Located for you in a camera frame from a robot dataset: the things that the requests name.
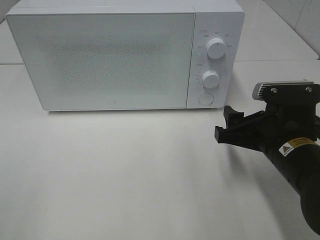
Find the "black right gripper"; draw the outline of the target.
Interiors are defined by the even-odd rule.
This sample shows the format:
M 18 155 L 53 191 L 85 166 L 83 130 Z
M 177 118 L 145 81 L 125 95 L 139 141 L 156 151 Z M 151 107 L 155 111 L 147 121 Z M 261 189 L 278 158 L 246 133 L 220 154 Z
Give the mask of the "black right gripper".
M 262 153 L 318 153 L 319 117 L 317 103 L 270 105 L 244 116 L 230 105 L 223 109 L 226 127 L 216 126 L 214 138 Z

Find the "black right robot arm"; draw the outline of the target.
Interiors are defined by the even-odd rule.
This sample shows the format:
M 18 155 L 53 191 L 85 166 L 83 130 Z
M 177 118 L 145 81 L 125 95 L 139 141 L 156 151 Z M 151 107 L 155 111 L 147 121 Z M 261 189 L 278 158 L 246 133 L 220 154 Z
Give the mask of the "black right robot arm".
M 215 127 L 219 144 L 263 153 L 300 196 L 308 226 L 320 232 L 320 119 L 315 103 L 270 104 L 245 116 L 224 107 L 226 127 Z

